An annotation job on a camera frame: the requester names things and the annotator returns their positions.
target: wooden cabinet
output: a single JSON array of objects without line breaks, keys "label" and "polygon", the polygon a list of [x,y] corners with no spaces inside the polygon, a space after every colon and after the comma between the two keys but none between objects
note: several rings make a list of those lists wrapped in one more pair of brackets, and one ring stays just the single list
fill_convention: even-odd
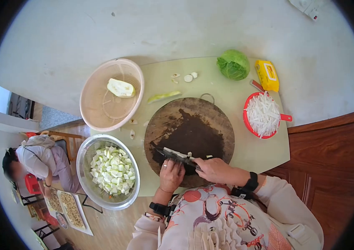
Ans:
[{"label": "wooden cabinet", "polygon": [[354,122],[293,131],[291,160],[265,174],[293,186],[320,222],[328,250],[354,213]]}]

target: woman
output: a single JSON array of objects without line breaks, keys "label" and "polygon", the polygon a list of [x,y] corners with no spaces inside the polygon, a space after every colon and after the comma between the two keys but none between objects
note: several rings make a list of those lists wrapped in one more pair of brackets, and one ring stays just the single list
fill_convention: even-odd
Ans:
[{"label": "woman", "polygon": [[[219,158],[193,161],[203,171],[197,170],[199,176],[216,184],[175,196],[171,203],[177,206],[167,226],[165,217],[148,209],[136,222],[127,249],[322,249],[319,222],[285,180],[252,173],[258,204],[230,195],[232,185],[242,187],[253,180],[250,172]],[[180,163],[165,160],[153,203],[167,206],[184,173]]]},{"label": "woman", "polygon": [[69,159],[59,146],[50,149],[43,146],[20,146],[13,150],[9,148],[2,161],[5,176],[13,182],[22,180],[31,173],[39,180],[39,188],[45,197],[50,197],[52,181],[60,180],[66,192],[75,193],[81,188],[76,175],[71,174]]}]

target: red plastic colander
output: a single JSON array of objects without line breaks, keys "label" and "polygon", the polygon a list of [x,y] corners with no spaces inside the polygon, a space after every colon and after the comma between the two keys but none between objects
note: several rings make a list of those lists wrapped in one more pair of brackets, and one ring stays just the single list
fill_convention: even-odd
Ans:
[{"label": "red plastic colander", "polygon": [[[250,122],[248,121],[248,116],[247,116],[247,111],[245,110],[247,107],[248,107],[248,104],[250,102],[250,99],[252,99],[254,96],[259,96],[259,94],[263,94],[262,92],[255,92],[253,94],[251,94],[248,98],[247,98],[247,101],[245,102],[245,105],[244,105],[244,112],[242,114],[243,118],[244,118],[244,123],[245,123],[245,126],[247,127],[247,129],[253,133],[254,135],[256,135],[257,137],[260,137],[260,135],[258,133],[256,133],[253,128],[251,127],[250,125]],[[287,114],[280,114],[281,116],[281,120],[282,121],[287,121],[287,122],[292,122],[292,116],[289,116]],[[269,136],[263,136],[262,139],[268,139],[270,137],[272,137],[273,135],[275,135],[277,131],[275,131],[274,133],[272,133],[271,135]]]}]

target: metal bowl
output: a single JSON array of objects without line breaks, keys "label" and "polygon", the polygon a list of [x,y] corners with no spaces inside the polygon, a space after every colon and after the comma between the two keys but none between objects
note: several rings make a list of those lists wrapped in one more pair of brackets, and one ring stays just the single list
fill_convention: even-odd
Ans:
[{"label": "metal bowl", "polygon": [[63,228],[65,228],[65,229],[69,228],[69,225],[68,225],[68,223],[67,223],[67,220],[66,220],[66,218],[64,217],[63,214],[61,214],[61,213],[59,213],[59,212],[56,212],[55,215],[56,215],[57,222],[59,222],[59,224],[60,224]]},{"label": "metal bowl", "polygon": [[[92,182],[93,176],[90,174],[90,163],[98,148],[113,146],[123,149],[131,159],[131,166],[135,170],[135,183],[133,189],[127,194],[112,196],[100,189]],[[122,210],[129,207],[137,198],[141,179],[137,162],[130,150],[116,137],[108,134],[95,134],[88,137],[80,146],[77,154],[77,175],[81,186],[88,197],[99,206],[109,210]]]}]

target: right hand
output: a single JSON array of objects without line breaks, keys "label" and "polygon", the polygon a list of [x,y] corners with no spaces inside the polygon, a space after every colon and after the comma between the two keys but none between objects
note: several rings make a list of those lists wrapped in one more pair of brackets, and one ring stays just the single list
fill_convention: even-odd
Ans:
[{"label": "right hand", "polygon": [[192,160],[201,168],[201,171],[196,170],[198,175],[211,183],[232,184],[234,177],[234,169],[229,164],[225,163],[220,158],[203,160],[195,158]]},{"label": "right hand", "polygon": [[52,194],[50,193],[50,187],[45,187],[44,189],[44,196],[48,199],[51,198]]}]

